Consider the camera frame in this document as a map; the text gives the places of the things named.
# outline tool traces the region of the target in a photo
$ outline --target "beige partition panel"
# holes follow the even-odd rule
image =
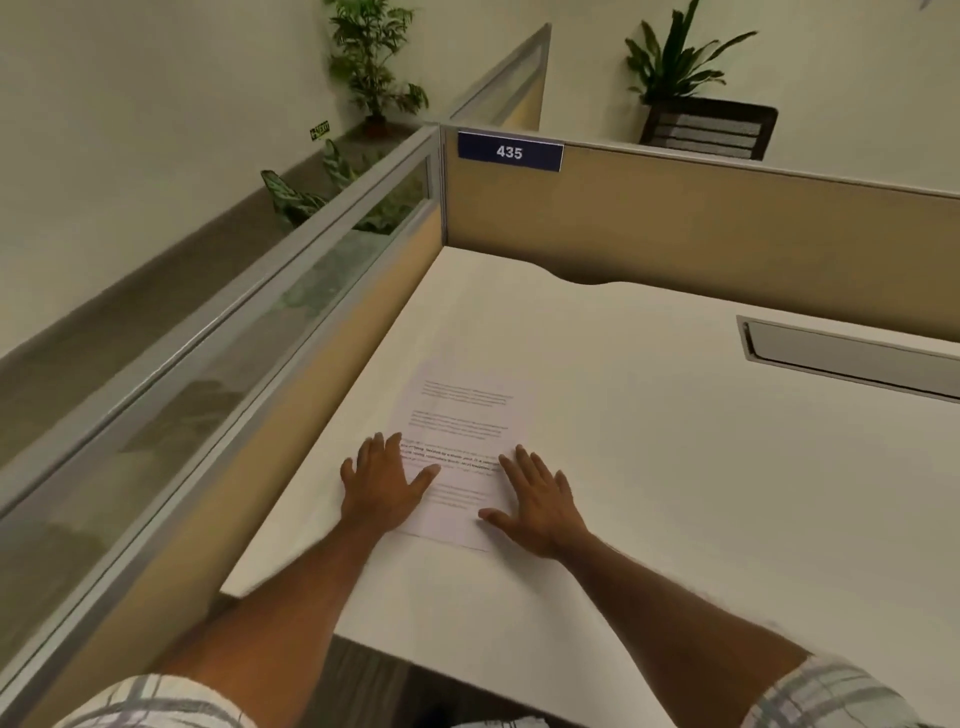
[[[960,341],[960,200],[571,145],[541,172],[445,133],[449,245]]]
[[[441,248],[440,210],[283,384],[259,429],[24,721],[49,728],[94,693],[149,668],[202,620],[220,585]]]
[[[539,73],[533,82],[526,87],[523,97],[500,124],[500,128],[507,132],[539,131],[545,84],[546,75]]]

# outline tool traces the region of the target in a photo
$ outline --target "blue nameplate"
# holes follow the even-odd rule
[[[457,154],[460,159],[560,172],[560,165],[564,161],[564,145],[513,136],[457,132]]]

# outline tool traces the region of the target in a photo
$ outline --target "desk surface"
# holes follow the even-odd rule
[[[564,469],[607,542],[955,722],[960,405],[748,362],[738,314],[960,354],[444,248],[223,591],[247,593],[329,530],[340,463],[441,355],[530,383],[525,444]],[[337,634],[590,728],[670,725],[576,583],[512,545],[389,535]]]

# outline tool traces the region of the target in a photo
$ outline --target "sheet of paper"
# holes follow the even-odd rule
[[[497,462],[522,442],[528,389],[494,376],[458,371],[442,361],[421,365],[391,420],[402,432],[403,469],[413,478],[432,463],[443,466],[420,507],[400,528],[458,546],[492,549],[481,508],[513,513],[516,496]]]

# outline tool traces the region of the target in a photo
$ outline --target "left hand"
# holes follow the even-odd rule
[[[377,537],[394,530],[420,505],[439,472],[439,465],[428,466],[408,484],[400,456],[400,433],[384,444],[383,434],[377,432],[360,446],[356,470],[350,458],[340,466],[347,491],[340,508],[341,522],[372,529]]]

